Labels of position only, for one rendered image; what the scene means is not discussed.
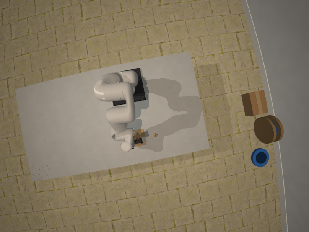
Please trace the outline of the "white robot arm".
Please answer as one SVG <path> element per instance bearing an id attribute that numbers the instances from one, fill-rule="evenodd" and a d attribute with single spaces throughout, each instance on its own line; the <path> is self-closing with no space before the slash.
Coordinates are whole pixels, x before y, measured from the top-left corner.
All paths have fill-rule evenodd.
<path id="1" fill-rule="evenodd" d="M 124 140 L 120 146 L 124 152 L 129 152 L 134 144 L 147 142 L 145 136 L 133 140 L 134 129 L 127 128 L 127 123 L 135 120 L 133 94 L 137 84 L 136 72 L 130 70 L 104 74 L 97 79 L 94 86 L 94 95 L 100 101 L 126 100 L 126 106 L 111 107 L 105 113 L 105 118 L 111 125 L 110 136 L 115 141 Z"/>

